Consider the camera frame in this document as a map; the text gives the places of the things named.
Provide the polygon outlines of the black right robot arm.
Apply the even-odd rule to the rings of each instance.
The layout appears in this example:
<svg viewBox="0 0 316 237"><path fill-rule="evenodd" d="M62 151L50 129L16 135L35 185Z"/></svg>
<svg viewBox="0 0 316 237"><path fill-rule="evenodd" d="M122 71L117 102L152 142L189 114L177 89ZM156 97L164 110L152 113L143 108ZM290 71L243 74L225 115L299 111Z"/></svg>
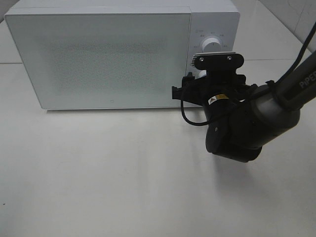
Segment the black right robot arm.
<svg viewBox="0 0 316 237"><path fill-rule="evenodd" d="M236 160L255 160L262 147L295 127L301 108L316 96L316 56L298 57L277 81L246 84L237 69L244 64L235 52L198 53L192 66L206 72L195 78L188 73L172 98L202 106L208 127L208 152Z"/></svg>

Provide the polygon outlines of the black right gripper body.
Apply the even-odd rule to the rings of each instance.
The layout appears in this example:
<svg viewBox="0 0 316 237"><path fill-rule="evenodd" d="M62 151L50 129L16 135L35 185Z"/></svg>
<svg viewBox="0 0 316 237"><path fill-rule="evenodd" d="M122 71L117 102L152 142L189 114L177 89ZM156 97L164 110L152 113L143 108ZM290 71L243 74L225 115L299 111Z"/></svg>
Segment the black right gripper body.
<svg viewBox="0 0 316 237"><path fill-rule="evenodd" d="M246 76L237 74L243 64L244 57L239 53L198 57L194 68L206 70L207 76L195 79L197 99L185 102L202 105L217 94L224 94L236 102L249 98L258 85L247 85Z"/></svg>

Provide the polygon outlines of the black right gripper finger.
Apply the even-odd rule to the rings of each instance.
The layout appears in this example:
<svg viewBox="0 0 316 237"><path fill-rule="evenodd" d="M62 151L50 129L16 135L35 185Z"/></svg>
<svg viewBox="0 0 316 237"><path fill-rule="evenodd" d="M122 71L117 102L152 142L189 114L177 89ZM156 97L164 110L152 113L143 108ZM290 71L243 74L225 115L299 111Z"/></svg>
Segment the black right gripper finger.
<svg viewBox="0 0 316 237"><path fill-rule="evenodd" d="M181 83L181 87L172 86L172 99L195 101L198 96L193 73L189 72L186 76L184 76Z"/></svg>

